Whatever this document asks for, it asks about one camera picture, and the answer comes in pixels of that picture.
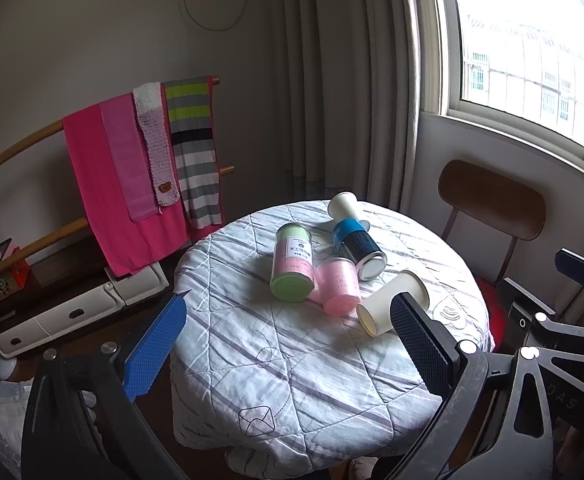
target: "pink canister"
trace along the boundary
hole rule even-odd
[[[332,258],[316,271],[323,310],[330,316],[345,316],[361,302],[357,267],[347,258]]]
[[[282,301],[303,301],[313,289],[312,235],[290,222],[277,231],[270,290]]]

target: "drawer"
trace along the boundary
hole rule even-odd
[[[0,353],[13,357],[48,341],[52,341],[50,334],[32,318],[0,333]]]
[[[54,339],[108,316],[125,305],[110,282],[38,314],[34,319]]]
[[[109,267],[105,268],[105,272],[108,273],[108,278],[126,305],[149,298],[168,286],[168,280],[165,279],[159,262],[145,266],[133,276],[122,280],[118,280]]]

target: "round table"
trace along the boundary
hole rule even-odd
[[[368,296],[409,269],[426,285],[428,314],[457,340],[494,346],[481,293],[464,261],[414,220],[362,203],[386,270]],[[269,289],[277,229],[301,222],[315,263],[338,254],[327,202],[298,202],[241,218],[199,241],[176,269],[187,322],[170,359],[174,434],[194,449],[229,446],[230,468],[295,478],[362,455],[405,452],[432,418],[430,394],[395,332],[368,336],[355,312],[284,303]]]

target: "white paper cup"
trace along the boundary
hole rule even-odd
[[[328,215],[334,218],[337,223],[346,218],[354,218],[363,226],[366,231],[370,231],[370,222],[366,220],[361,204],[354,193],[343,191],[335,195],[328,204]]]
[[[423,282],[410,270],[402,270],[391,282],[358,304],[358,322],[368,335],[376,337],[392,330],[390,304],[400,292],[409,292],[423,310],[430,307],[430,295]]]

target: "blue gripper pad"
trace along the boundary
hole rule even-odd
[[[185,300],[175,294],[126,359],[123,389],[130,402],[150,391],[176,338],[185,326]]]
[[[456,340],[443,324],[431,320],[408,292],[392,299],[390,320],[428,391],[445,399],[458,370]]]

